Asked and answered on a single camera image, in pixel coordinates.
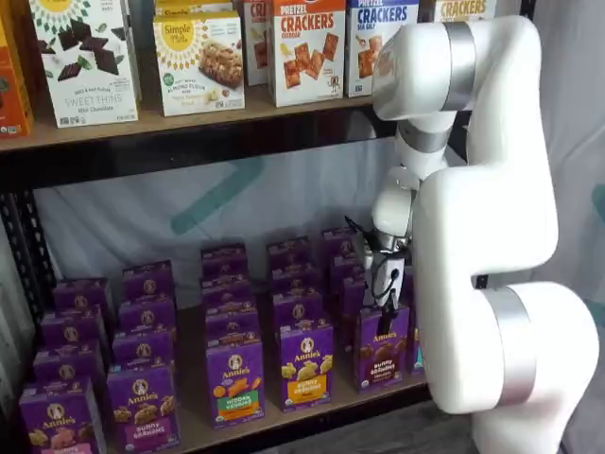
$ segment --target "sweet thins box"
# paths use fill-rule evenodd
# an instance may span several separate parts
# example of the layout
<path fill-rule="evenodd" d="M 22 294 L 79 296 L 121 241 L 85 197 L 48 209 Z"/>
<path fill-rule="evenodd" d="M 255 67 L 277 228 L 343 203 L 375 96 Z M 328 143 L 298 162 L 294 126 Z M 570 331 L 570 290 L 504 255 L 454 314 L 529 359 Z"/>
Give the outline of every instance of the sweet thins box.
<path fill-rule="evenodd" d="M 34 358 L 34 374 L 38 382 L 70 381 L 88 376 L 95 387 L 105 383 L 103 360 L 95 340 L 38 350 Z"/>
<path fill-rule="evenodd" d="M 181 442 L 172 368 L 136 359 L 107 378 L 118 450 L 155 452 Z"/>
<path fill-rule="evenodd" d="M 27 386 L 19 406 L 32 453 L 107 452 L 88 378 Z"/>
<path fill-rule="evenodd" d="M 156 363 L 174 365 L 172 333 L 165 327 L 137 326 L 129 331 L 119 331 L 113 338 L 112 349 L 118 364 L 150 358 Z"/>
<path fill-rule="evenodd" d="M 237 12 L 155 16 L 153 30 L 165 116 L 244 108 Z"/>
<path fill-rule="evenodd" d="M 174 298 L 174 277 L 170 260 L 150 263 L 122 271 L 122 299 L 134 301 L 142 296 Z"/>
<path fill-rule="evenodd" d="M 374 62 L 400 26 L 418 20 L 418 0 L 349 0 L 347 96 L 372 94 Z"/>
<path fill-rule="evenodd" d="M 389 332 L 378 334 L 382 312 L 362 309 L 357 319 L 354 382 L 360 391 L 380 388 L 403 379 L 409 309 L 400 307 Z"/>
<path fill-rule="evenodd" d="M 346 0 L 267 2 L 268 86 L 277 107 L 342 97 Z"/>
<path fill-rule="evenodd" d="M 138 119 L 123 2 L 29 2 L 59 128 Z"/>
<path fill-rule="evenodd" d="M 248 274 L 246 246 L 234 243 L 201 251 L 201 274 L 206 280 L 224 274 Z"/>
<path fill-rule="evenodd" d="M 282 410 L 289 412 L 330 402 L 334 333 L 327 318 L 282 325 L 279 351 Z"/>
<path fill-rule="evenodd" d="M 115 326 L 115 308 L 106 278 L 63 279 L 53 288 L 53 297 L 57 309 L 83 310 L 99 305 L 107 325 Z"/>
<path fill-rule="evenodd" d="M 267 83 L 267 5 L 264 0 L 244 0 L 246 80 L 248 85 Z"/>
<path fill-rule="evenodd" d="M 265 416 L 263 347 L 258 330 L 207 333 L 206 370 L 215 428 Z"/>

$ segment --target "red cracker box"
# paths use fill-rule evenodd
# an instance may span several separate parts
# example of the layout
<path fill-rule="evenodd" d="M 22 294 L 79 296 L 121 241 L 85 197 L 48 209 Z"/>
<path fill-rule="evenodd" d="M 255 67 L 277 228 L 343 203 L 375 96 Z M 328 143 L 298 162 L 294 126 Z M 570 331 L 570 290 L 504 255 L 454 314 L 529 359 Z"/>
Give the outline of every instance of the red cracker box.
<path fill-rule="evenodd" d="M 346 0 L 269 0 L 269 90 L 277 107 L 342 97 Z"/>

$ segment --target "purple snack box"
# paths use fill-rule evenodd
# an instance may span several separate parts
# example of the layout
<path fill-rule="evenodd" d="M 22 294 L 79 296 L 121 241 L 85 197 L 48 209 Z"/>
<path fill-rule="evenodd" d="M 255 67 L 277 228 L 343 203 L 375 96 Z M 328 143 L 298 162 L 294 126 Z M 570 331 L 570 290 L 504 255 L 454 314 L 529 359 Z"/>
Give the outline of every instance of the purple snack box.
<path fill-rule="evenodd" d="M 273 293 L 273 323 L 276 331 L 294 320 L 323 317 L 323 297 L 315 288 L 299 288 L 287 293 Z"/>
<path fill-rule="evenodd" d="M 201 273 L 204 279 L 216 279 L 221 274 L 248 275 L 246 246 L 234 243 L 201 251 Z"/>
<path fill-rule="evenodd" d="M 250 281 L 242 273 L 218 276 L 216 279 L 200 279 L 199 286 L 201 303 L 206 308 L 252 296 Z"/>
<path fill-rule="evenodd" d="M 176 333 L 177 311 L 171 298 L 151 296 L 131 302 L 125 301 L 118 310 L 120 327 L 130 331 L 137 326 L 160 326 Z"/>
<path fill-rule="evenodd" d="M 118 331 L 113 338 L 113 356 L 118 364 L 138 358 L 151 358 L 174 366 L 172 332 L 163 326 L 137 326 L 129 331 Z"/>
<path fill-rule="evenodd" d="M 148 358 L 116 364 L 107 386 L 120 452 L 155 452 L 181 442 L 169 365 Z"/>
<path fill-rule="evenodd" d="M 282 411 L 330 402 L 334 332 L 327 317 L 292 321 L 279 336 Z"/>
<path fill-rule="evenodd" d="M 108 328 L 115 326 L 115 307 L 110 282 L 104 277 L 63 279 L 53 288 L 53 297 L 57 309 L 84 310 L 99 305 Z"/>
<path fill-rule="evenodd" d="M 311 243 L 307 236 L 298 236 L 267 245 L 270 270 L 284 268 L 295 263 L 312 262 Z"/>
<path fill-rule="evenodd" d="M 359 391 L 392 385 L 403 380 L 408 307 L 399 307 L 388 334 L 376 336 L 382 312 L 361 309 L 357 319 L 354 382 Z"/>
<path fill-rule="evenodd" d="M 141 296 L 174 298 L 174 277 L 170 260 L 126 268 L 122 271 L 122 299 L 134 301 Z"/>
<path fill-rule="evenodd" d="M 46 312 L 40 327 L 44 344 L 49 347 L 98 341 L 103 359 L 107 362 L 111 357 L 99 306 L 86 310 L 64 309 Z"/>
<path fill-rule="evenodd" d="M 258 330 L 207 333 L 206 370 L 215 428 L 265 416 L 263 346 Z"/>
<path fill-rule="evenodd" d="M 291 288 L 320 286 L 320 273 L 312 263 L 303 262 L 271 270 L 271 289 L 288 291 Z"/>
<path fill-rule="evenodd" d="M 104 454 L 101 419 L 88 377 L 26 386 L 19 401 L 34 454 Z"/>
<path fill-rule="evenodd" d="M 70 381 L 88 376 L 96 389 L 105 383 L 105 369 L 97 340 L 38 350 L 34 358 L 38 382 Z"/>

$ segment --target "cracker image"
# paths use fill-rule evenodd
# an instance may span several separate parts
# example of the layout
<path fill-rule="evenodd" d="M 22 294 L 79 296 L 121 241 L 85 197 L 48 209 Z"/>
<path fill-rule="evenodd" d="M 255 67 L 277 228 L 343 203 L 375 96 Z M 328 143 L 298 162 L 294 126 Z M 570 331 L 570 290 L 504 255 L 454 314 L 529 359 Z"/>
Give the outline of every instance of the cracker image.
<path fill-rule="evenodd" d="M 296 60 L 286 61 L 284 63 L 284 73 L 286 88 L 296 87 L 301 84 L 301 75 Z"/>
<path fill-rule="evenodd" d="M 323 54 L 318 50 L 313 51 L 313 55 L 311 56 L 311 64 L 306 70 L 306 74 L 308 74 L 313 79 L 317 80 L 318 76 L 321 72 L 321 67 L 323 66 Z"/>
<path fill-rule="evenodd" d="M 370 49 L 357 54 L 360 79 L 368 78 L 373 74 L 373 55 Z"/>
<path fill-rule="evenodd" d="M 338 36 L 328 33 L 325 35 L 325 44 L 323 45 L 323 55 L 329 61 L 334 61 L 334 56 L 337 53 Z"/>
<path fill-rule="evenodd" d="M 241 52 L 212 40 L 202 46 L 199 70 L 210 79 L 231 88 L 238 87 L 244 79 Z"/>
<path fill-rule="evenodd" d="M 256 43 L 254 55 L 256 56 L 256 69 L 265 68 L 267 66 L 267 42 Z"/>
<path fill-rule="evenodd" d="M 302 43 L 294 47 L 294 55 L 296 57 L 296 67 L 299 71 L 306 71 L 311 65 L 311 57 L 309 56 L 309 44 Z"/>

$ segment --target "teal stripe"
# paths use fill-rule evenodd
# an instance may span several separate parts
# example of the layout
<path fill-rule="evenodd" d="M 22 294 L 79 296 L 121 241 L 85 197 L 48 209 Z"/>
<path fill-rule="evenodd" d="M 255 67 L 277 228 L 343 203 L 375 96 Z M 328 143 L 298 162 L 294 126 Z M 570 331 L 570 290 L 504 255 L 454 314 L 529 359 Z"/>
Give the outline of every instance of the teal stripe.
<path fill-rule="evenodd" d="M 261 175 L 265 168 L 265 161 L 262 157 L 249 158 L 233 161 L 233 165 L 235 166 L 233 174 L 210 189 L 170 221 L 170 227 L 176 236 L 186 234 L 194 229 L 242 193 Z"/>

